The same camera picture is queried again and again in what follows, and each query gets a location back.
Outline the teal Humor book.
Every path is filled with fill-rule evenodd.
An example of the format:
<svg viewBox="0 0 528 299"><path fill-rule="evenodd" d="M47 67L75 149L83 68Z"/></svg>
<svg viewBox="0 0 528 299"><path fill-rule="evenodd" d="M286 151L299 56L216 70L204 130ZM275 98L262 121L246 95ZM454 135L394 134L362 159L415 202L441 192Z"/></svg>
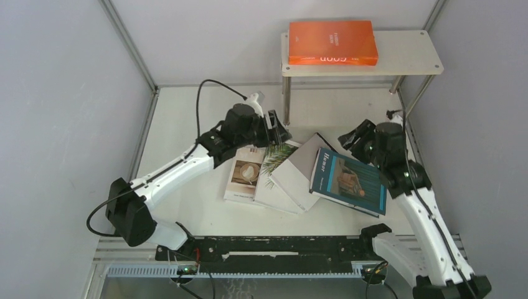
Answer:
<svg viewBox="0 0 528 299"><path fill-rule="evenodd" d="M378 169L327 148L318 150L309 192L372 217L386 214L387 189Z"/></svg>

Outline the orange hardcover book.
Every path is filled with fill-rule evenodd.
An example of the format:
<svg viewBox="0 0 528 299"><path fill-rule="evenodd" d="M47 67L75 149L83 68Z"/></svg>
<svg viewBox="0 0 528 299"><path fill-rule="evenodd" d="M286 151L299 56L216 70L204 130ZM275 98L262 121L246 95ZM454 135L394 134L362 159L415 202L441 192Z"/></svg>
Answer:
<svg viewBox="0 0 528 299"><path fill-rule="evenodd" d="M300 21L290 23L290 65L375 66L379 53L372 22Z"/></svg>

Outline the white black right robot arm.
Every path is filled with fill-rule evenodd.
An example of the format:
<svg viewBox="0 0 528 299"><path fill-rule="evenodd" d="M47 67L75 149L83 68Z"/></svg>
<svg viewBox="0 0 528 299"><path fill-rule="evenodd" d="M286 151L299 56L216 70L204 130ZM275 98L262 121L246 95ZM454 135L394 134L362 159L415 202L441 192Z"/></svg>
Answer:
<svg viewBox="0 0 528 299"><path fill-rule="evenodd" d="M341 146L379 171L380 180L400 206L418 241L418 258L384 224L361 231L360 251L381 257L404 278L414 298L484 298L492 290L487 276L476 275L462 256L436 203L424 167L408 157L405 121L372 123L338 138Z"/></svg>

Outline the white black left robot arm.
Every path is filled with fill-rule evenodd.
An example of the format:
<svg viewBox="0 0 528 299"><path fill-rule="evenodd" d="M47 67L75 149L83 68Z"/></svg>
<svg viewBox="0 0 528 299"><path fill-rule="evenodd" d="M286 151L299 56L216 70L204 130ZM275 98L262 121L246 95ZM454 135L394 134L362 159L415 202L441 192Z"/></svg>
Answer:
<svg viewBox="0 0 528 299"><path fill-rule="evenodd" d="M178 222L156 220L152 211L191 179L232 159L238 149L280 145L291 137L274 110L260 113L248 104L238 103L228 110L224 120L170 163L130 182L123 178L112 182L106 218L130 247L162 245L177 258L188 259L195 250L190 233Z"/></svg>

